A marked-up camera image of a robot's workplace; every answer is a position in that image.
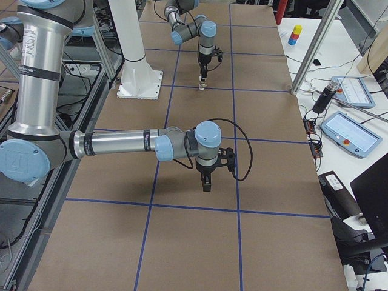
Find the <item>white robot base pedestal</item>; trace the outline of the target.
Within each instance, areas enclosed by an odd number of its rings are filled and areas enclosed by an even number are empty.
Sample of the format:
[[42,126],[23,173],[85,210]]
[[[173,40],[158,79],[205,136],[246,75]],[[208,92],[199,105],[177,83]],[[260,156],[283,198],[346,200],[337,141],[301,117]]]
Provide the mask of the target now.
[[146,60],[135,1],[109,1],[124,57],[119,98],[158,99],[163,72],[153,70]]

